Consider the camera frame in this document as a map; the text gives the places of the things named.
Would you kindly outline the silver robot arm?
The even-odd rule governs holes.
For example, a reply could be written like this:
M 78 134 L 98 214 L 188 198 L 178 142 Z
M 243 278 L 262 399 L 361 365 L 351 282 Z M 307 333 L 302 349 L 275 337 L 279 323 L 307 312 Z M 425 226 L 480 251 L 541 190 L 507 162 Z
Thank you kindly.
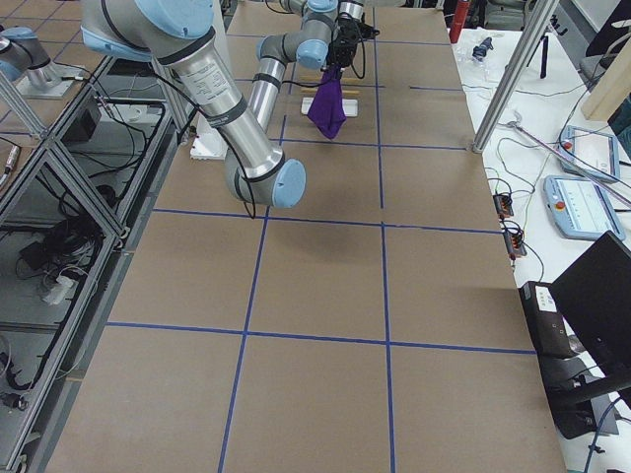
M 215 47 L 210 1 L 85 1 L 84 43 L 104 55 L 157 60 L 176 73 L 185 97 L 229 146 L 225 176 L 231 193 L 252 204 L 291 208 L 306 187 L 303 164 L 286 157 L 266 130 L 289 63 L 319 69 L 331 43 L 357 24 L 360 1 L 284 1 L 300 16 L 296 32 L 265 38 L 252 94 L 245 98 Z
M 307 13 L 345 14 L 355 20 L 362 20 L 364 16 L 364 3 L 355 0 L 278 0 L 268 1 L 268 4 L 277 4 L 281 12 L 302 18 Z

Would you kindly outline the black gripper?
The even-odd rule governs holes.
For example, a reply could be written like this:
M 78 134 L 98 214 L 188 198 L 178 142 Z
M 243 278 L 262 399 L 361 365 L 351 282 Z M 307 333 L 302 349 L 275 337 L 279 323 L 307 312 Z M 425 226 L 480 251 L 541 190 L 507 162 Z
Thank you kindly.
M 359 34 L 352 17 L 338 17 L 328 47 L 328 65 L 350 67 L 356 56 Z

